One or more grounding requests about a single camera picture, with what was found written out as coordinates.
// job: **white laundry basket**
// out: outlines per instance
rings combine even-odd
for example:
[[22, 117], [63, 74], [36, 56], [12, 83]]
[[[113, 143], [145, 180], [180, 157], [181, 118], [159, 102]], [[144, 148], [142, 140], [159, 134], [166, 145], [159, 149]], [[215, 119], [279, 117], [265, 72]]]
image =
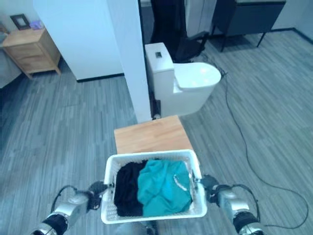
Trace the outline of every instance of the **white laundry basket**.
[[148, 153], [133, 153], [133, 154], [117, 154], [109, 157], [106, 166], [106, 174], [104, 178], [105, 184], [114, 183], [116, 185], [116, 175], [121, 167], [129, 162], [141, 162], [149, 159], [167, 159], [184, 161], [189, 171], [190, 193], [192, 203], [189, 210], [185, 212], [175, 213], [165, 216], [142, 217], [142, 216], [127, 216], [122, 217], [117, 215], [117, 209], [114, 204], [115, 188], [108, 189], [102, 197], [101, 219], [105, 224], [117, 224], [135, 221], [151, 221], [159, 219], [179, 219], [179, 218], [197, 218], [205, 216], [207, 212], [206, 199], [203, 185], [192, 181], [192, 172], [197, 179], [201, 179], [199, 162], [194, 151], [173, 150], [163, 152], [148, 152]]

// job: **wooden table top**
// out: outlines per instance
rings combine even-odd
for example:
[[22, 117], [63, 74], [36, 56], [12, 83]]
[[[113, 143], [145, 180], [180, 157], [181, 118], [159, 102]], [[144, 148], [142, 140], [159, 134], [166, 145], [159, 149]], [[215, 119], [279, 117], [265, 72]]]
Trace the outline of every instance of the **wooden table top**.
[[178, 116], [114, 130], [118, 154], [193, 149]]
[[33, 30], [25, 29], [11, 32], [3, 41], [4, 47], [12, 47], [29, 43], [36, 43], [40, 40], [45, 28]]

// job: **teal shirt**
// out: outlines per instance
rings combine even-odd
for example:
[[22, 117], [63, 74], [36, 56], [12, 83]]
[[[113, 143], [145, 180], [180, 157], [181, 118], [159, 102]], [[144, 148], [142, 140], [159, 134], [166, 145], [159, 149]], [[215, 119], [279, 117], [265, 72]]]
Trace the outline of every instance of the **teal shirt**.
[[137, 198], [143, 204], [143, 216], [162, 216], [188, 210], [192, 199], [185, 163], [149, 160], [138, 177]]

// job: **black baseboard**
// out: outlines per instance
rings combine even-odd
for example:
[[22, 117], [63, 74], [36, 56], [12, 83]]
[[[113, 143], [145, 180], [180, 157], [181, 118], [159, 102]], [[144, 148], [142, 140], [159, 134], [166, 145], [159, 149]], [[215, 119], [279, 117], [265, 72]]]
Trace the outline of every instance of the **black baseboard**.
[[278, 29], [271, 29], [270, 32], [282, 32], [282, 31], [292, 31], [294, 28], [278, 28]]
[[[278, 28], [278, 29], [272, 29], [269, 33], [271, 32], [282, 32], [282, 31], [294, 31], [296, 32], [300, 37], [302, 37], [304, 40], [308, 41], [309, 43], [313, 44], [313, 39], [309, 38], [307, 35], [303, 34], [296, 28]], [[214, 34], [214, 35], [209, 35], [208, 39], [212, 38], [223, 38], [223, 34]]]
[[297, 34], [299, 34], [299, 36], [301, 38], [303, 38], [304, 40], [307, 40], [309, 43], [313, 44], [313, 40], [311, 38], [309, 38], [307, 35], [305, 35], [302, 32], [300, 32], [298, 29], [293, 28], [293, 31], [296, 32]]
[[80, 79], [77, 80], [77, 82], [89, 82], [89, 81], [95, 81], [95, 80], [101, 80], [101, 79], [106, 79], [106, 78], [112, 78], [112, 77], [121, 77], [124, 76], [124, 73], [117, 73], [117, 74], [112, 74], [112, 75], [107, 75], [107, 76], [101, 76], [101, 77], [91, 77], [91, 78], [85, 78], [85, 79]]

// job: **toilet tank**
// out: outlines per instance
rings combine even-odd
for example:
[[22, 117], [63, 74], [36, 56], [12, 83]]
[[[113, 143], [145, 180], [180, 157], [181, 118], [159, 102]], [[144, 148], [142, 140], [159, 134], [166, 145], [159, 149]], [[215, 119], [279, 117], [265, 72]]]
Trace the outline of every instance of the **toilet tank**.
[[148, 84], [155, 99], [162, 100], [171, 95], [174, 88], [174, 65], [164, 43], [145, 45], [148, 61]]

